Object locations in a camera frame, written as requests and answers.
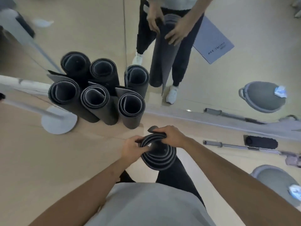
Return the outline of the person's right hand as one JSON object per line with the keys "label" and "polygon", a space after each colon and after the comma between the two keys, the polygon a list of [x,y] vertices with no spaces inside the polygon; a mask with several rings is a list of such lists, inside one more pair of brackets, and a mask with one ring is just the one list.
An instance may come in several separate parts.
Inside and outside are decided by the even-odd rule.
{"label": "person's right hand", "polygon": [[185,136],[178,128],[172,125],[167,125],[153,130],[156,133],[165,133],[166,137],[161,139],[161,142],[175,148],[185,149],[188,137]]}

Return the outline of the person's left hand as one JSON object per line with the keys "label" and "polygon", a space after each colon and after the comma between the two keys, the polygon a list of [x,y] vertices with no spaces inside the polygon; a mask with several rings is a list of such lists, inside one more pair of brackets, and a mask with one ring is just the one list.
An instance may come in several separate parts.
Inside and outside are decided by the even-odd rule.
{"label": "person's left hand", "polygon": [[123,147],[121,159],[126,162],[128,166],[136,162],[143,153],[148,152],[150,147],[146,145],[145,147],[140,147],[139,144],[131,144],[130,138],[126,139]]}

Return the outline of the dark grey yoga mat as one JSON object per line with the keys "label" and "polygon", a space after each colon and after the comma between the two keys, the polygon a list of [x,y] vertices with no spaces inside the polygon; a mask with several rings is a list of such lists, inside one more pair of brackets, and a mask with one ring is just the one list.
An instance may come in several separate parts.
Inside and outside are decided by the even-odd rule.
{"label": "dark grey yoga mat", "polygon": [[54,82],[48,90],[48,98],[52,103],[90,123],[100,121],[82,105],[80,96],[83,89],[75,80],[63,75],[47,74],[47,76]]}
{"label": "dark grey yoga mat", "polygon": [[126,87],[115,87],[118,97],[118,112],[128,129],[136,129],[145,111],[145,101],[137,92]]}
{"label": "dark grey yoga mat", "polygon": [[141,155],[141,159],[151,169],[163,171],[172,166],[176,159],[176,148],[161,142],[161,139],[153,138],[152,131],[158,128],[152,126],[148,129],[149,135],[145,136],[140,147],[148,145],[150,150]]}
{"label": "dark grey yoga mat", "polygon": [[106,87],[88,82],[88,87],[82,91],[80,100],[86,109],[106,125],[112,126],[118,122],[118,110]]}

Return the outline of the person's right forearm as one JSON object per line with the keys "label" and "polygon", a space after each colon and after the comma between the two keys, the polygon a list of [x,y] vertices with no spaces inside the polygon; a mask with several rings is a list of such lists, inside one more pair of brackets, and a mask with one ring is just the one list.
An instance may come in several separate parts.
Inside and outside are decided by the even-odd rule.
{"label": "person's right forearm", "polygon": [[246,226],[301,226],[301,212],[275,191],[189,137],[183,148]]}

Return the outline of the person's left forearm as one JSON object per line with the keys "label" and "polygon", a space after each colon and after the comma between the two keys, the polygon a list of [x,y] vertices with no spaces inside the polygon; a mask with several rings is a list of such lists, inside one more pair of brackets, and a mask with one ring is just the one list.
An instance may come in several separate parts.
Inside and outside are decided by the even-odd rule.
{"label": "person's left forearm", "polygon": [[106,202],[118,178],[131,163],[124,157],[62,197],[29,226],[83,226]]}

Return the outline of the person's black trousers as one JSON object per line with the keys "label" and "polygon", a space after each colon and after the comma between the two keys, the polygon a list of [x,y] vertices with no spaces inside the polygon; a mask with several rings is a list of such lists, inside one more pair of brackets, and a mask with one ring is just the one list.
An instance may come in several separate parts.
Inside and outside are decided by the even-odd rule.
{"label": "person's black trousers", "polygon": [[182,204],[194,208],[206,208],[178,157],[171,167],[159,171],[155,183],[134,182],[125,171],[121,174],[120,179],[119,184],[125,185],[125,188],[131,188],[135,194],[147,196],[147,200],[155,199],[159,203],[167,202],[167,206]]}

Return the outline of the person's grey shirt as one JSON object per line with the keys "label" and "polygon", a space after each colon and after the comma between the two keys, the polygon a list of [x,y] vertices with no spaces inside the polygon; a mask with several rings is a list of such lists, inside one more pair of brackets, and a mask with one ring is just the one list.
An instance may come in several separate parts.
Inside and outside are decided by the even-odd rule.
{"label": "person's grey shirt", "polygon": [[84,226],[216,226],[193,194],[159,183],[118,183]]}

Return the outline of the grey metal bar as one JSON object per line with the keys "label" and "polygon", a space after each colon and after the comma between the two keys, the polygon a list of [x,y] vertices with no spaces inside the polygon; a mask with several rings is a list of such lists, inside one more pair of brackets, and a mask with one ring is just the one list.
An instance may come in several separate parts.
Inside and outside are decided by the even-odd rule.
{"label": "grey metal bar", "polygon": [[210,145],[210,146],[215,146],[218,148],[228,147],[228,148],[237,148],[237,149],[244,149],[244,150],[251,150],[251,151],[266,152],[266,153],[272,153],[272,154],[277,154],[277,155],[285,155],[283,152],[270,150],[270,149],[266,149],[266,148],[253,148],[253,147],[240,146],[240,145],[223,144],[222,142],[208,141],[208,140],[203,140],[203,145]]}

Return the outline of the grey balance dome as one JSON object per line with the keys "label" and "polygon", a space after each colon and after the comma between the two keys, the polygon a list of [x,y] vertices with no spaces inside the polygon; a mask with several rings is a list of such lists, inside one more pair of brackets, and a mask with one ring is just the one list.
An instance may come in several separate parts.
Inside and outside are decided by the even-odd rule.
{"label": "grey balance dome", "polygon": [[283,169],[272,165],[262,165],[256,167],[250,175],[272,189],[292,206],[301,206],[301,202],[293,198],[288,191],[292,184],[301,185]]}

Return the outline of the white and blue crumpled wrapper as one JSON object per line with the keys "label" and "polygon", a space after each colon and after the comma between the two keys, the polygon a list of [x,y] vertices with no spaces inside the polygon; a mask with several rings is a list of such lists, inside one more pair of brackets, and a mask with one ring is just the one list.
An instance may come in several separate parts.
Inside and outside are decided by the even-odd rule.
{"label": "white and blue crumpled wrapper", "polygon": [[301,186],[292,184],[288,191],[293,198],[301,202]]}

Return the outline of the large wall mirror panel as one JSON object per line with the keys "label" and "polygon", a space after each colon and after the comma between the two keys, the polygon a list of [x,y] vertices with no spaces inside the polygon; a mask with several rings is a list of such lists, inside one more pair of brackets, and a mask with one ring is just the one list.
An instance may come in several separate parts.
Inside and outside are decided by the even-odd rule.
{"label": "large wall mirror panel", "polygon": [[0,11],[0,92],[41,93],[49,70],[66,74],[62,57],[71,51],[90,62],[112,60],[119,84],[126,67],[123,0],[12,0]]}
{"label": "large wall mirror panel", "polygon": [[146,113],[301,141],[301,0],[123,0]]}

